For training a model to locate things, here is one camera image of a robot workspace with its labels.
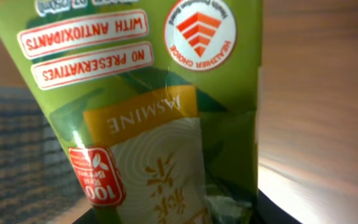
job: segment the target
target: green packaging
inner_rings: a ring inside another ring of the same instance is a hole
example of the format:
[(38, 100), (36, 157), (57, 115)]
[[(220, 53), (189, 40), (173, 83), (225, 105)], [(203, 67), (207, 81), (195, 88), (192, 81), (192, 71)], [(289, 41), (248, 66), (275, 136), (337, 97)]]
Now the green packaging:
[(0, 0), (100, 223), (249, 222), (261, 33), (261, 0)]

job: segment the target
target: yellow label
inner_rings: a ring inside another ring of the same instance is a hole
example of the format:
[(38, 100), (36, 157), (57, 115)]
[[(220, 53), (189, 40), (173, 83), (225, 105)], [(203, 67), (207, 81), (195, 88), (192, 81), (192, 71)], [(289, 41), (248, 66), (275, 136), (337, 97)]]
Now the yellow label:
[(198, 116), (196, 89), (168, 86), (122, 103), (84, 112), (94, 144), (113, 146), (179, 118)]

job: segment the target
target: green leaf graphic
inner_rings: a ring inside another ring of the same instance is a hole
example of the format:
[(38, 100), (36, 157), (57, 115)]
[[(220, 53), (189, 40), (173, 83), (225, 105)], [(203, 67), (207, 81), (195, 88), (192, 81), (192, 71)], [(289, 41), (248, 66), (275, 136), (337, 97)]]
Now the green leaf graphic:
[(230, 191), (220, 183), (219, 179), (213, 175), (207, 165), (204, 165), (206, 177), (206, 191), (208, 195), (230, 195)]
[(242, 224), (241, 220), (237, 217), (230, 217), (226, 215), (213, 214), (213, 223), (215, 224)]
[(205, 92), (197, 89), (198, 111), (201, 112), (227, 112), (227, 109)]
[(222, 149), (223, 141), (219, 141), (218, 143), (210, 146), (209, 148), (204, 149), (204, 164), (206, 166), (210, 165), (214, 161), (214, 159), (219, 156), (219, 153), (221, 153)]
[(224, 180), (222, 178), (217, 177), (220, 183), (222, 183), (228, 191), (230, 191), (230, 194), (232, 195), (232, 198), (237, 202), (247, 203), (249, 202), (252, 205), (256, 204), (256, 197), (255, 195), (251, 194), (247, 189), (244, 187), (232, 183), (228, 180)]
[(120, 75), (139, 94), (174, 85), (191, 85), (173, 72), (153, 67), (141, 68)]
[(102, 88), (95, 89), (50, 113), (51, 123), (62, 139), (66, 141), (73, 139), (73, 132), (78, 131), (84, 121), (83, 112), (88, 100), (102, 92)]

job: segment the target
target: white circular logo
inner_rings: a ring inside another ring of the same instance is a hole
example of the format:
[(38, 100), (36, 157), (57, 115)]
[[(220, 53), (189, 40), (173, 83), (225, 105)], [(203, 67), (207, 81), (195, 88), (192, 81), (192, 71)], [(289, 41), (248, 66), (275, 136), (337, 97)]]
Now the white circular logo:
[(217, 67), (236, 42), (236, 21), (222, 0), (181, 0), (165, 22), (164, 40), (171, 57), (195, 71)]

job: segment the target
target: green tea package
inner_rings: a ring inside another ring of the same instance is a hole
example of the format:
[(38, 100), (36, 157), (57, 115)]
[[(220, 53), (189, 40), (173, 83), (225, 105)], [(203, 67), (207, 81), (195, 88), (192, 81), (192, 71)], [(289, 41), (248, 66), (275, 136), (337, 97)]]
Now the green tea package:
[(249, 222), (261, 33), (261, 0), (0, 0), (100, 223)]

